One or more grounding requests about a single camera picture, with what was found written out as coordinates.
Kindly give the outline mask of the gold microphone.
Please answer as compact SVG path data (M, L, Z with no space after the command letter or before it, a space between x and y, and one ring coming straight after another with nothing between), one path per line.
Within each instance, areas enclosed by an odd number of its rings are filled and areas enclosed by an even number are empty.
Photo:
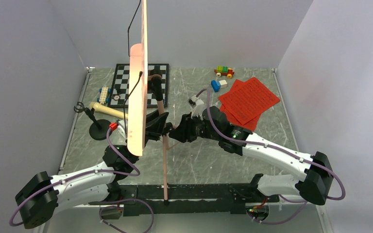
M117 118L121 118L121 119L128 118L127 114L125 114L124 112L113 109L113 108L110 108L110 107L107 107L107 106L104 106L104 105L102 105L98 102L91 102L89 104L88 108L90 110L93 109L95 112L100 112L100 113L110 115L110 116L113 116L113 117L117 117Z

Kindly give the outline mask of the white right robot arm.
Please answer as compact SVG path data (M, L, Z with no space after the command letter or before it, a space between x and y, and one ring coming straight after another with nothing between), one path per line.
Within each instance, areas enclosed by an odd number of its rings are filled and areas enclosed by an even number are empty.
M297 195L315 205L324 205L330 198L335 176L326 154L318 151L310 155L270 142L230 123L215 106L203 111L202 117L184 114L180 124L169 131L169 137L182 143L198 137L212 139L228 153L260 159L287 172L276 176L256 174L248 189L253 201L272 195Z

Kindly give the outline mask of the red sheet music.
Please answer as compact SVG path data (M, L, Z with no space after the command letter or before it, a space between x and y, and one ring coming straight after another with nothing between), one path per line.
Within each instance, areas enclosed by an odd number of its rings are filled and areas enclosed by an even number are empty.
M234 89L238 88L238 87L239 87L241 84L243 84L243 83L244 83L244 82L241 81L241 80L235 80L234 83L232 84L230 90L228 91L228 93L231 92L231 91L233 91ZM254 119L248 121L247 123L242 124L242 123L240 123L240 122L239 122L239 121L238 121L238 120L233 116L232 113L230 113L230 112L226 109L226 107L224 106L224 104L221 105L221 107L220 107L220 111L223 112L223 113L225 113L225 115L226 115L228 121L229 121L231 124L234 124L234 125L237 125L237 126L243 127L243 128L248 129L248 130L250 130L250 131L252 131L252 132L255 131L256 126L257 126L257 123L258 123L258 120L260 119L260 116L257 116L257 117L255 117Z
M256 77L245 82L236 80L227 93L219 96L219 100L242 125L260 116L280 101Z

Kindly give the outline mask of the pink music stand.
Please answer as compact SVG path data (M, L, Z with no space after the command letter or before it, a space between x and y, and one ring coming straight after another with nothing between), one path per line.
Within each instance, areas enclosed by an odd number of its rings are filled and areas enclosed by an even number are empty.
M148 23L147 1L139 2L141 42L129 46L129 91L127 147L134 156L142 156L145 147L145 125L148 89Z

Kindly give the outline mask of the black microphone stand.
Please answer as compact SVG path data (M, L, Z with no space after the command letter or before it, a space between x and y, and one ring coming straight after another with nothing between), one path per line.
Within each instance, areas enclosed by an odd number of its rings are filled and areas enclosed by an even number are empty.
M92 124L89 127L89 135L92 139L101 141L105 140L107 136L107 131L109 129L109 125L111 124L110 121L106 119L99 119L97 120L94 116L95 110L93 108L85 107L82 102L77 102L74 106L74 112L85 114L92 120Z

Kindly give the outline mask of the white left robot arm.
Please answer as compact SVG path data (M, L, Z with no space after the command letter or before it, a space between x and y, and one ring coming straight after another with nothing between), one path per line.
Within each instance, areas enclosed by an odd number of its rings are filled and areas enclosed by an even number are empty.
M110 141L117 127L117 123L107 126L105 138L112 152L106 152L101 163L69 174L50 176L45 171L35 174L16 194L17 208L9 225L33 229L68 208L98 201L117 202L120 190L113 185L128 176L140 175L135 166L139 156L130 153L126 145L113 145Z

